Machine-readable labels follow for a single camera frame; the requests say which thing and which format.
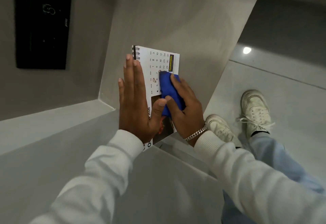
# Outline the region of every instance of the white sweater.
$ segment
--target white sweater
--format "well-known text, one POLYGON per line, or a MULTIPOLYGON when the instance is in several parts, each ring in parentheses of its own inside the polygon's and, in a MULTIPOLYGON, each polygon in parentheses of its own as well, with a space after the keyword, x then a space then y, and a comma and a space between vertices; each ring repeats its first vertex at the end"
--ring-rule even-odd
MULTIPOLYGON (((118 130, 85 163, 85 172, 65 185, 48 213, 31 224, 108 224, 115 200, 128 186, 134 159, 142 142, 118 130)), ((216 174, 240 211, 257 224, 326 223, 326 197, 303 188, 284 174, 255 160, 211 131, 200 136, 195 151, 216 174)))

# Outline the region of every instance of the white sneaker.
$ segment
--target white sneaker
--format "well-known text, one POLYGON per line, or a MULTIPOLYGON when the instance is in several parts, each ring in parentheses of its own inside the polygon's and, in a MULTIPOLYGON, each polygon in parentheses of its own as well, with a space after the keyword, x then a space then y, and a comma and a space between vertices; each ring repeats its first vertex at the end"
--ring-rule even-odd
POLYGON ((248 90, 241 97, 241 109, 244 118, 242 123, 247 123, 247 138, 250 138, 255 131, 265 131, 270 133, 271 122, 269 109, 265 98, 258 90, 248 90))
POLYGON ((236 147, 241 147, 242 144, 236 135, 230 130, 228 124, 219 115, 211 114, 206 118, 206 127, 212 131, 219 139, 228 143, 232 142, 236 147))

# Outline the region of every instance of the calendar page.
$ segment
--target calendar page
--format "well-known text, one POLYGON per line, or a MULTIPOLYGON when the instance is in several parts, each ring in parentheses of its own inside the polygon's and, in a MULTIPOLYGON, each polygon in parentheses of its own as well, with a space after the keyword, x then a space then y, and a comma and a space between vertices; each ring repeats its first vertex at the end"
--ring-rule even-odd
MULTIPOLYGON (((141 63, 144 73, 146 100, 148 106, 148 115, 151 116, 154 102, 161 98, 161 87, 159 73, 168 71, 173 74, 179 73, 180 54, 170 53, 142 46, 133 47, 134 57, 141 63)), ((172 120, 167 116, 162 116, 160 130, 154 136, 153 140, 144 144, 144 150, 176 132, 172 120)))

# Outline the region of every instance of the sock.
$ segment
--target sock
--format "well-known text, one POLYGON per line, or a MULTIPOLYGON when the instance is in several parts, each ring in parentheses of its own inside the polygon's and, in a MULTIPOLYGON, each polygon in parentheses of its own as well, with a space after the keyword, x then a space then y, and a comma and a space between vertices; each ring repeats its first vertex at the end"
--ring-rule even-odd
POLYGON ((253 135, 256 135, 256 134, 259 133, 259 132, 265 132, 265 133, 270 134, 268 131, 254 131, 254 132, 251 134, 251 137, 252 137, 253 135))

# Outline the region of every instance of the silver chain bracelet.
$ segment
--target silver chain bracelet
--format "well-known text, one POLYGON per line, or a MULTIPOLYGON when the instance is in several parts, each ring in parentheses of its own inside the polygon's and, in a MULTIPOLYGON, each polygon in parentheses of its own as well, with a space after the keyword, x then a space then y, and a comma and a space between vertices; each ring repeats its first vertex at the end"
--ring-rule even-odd
POLYGON ((190 141, 191 139, 197 137, 198 135, 202 134, 204 131, 207 130, 207 127, 206 127, 206 124, 204 125, 203 128, 201 128, 199 131, 196 131, 194 134, 192 134, 191 136, 185 138, 185 140, 188 142, 190 141))

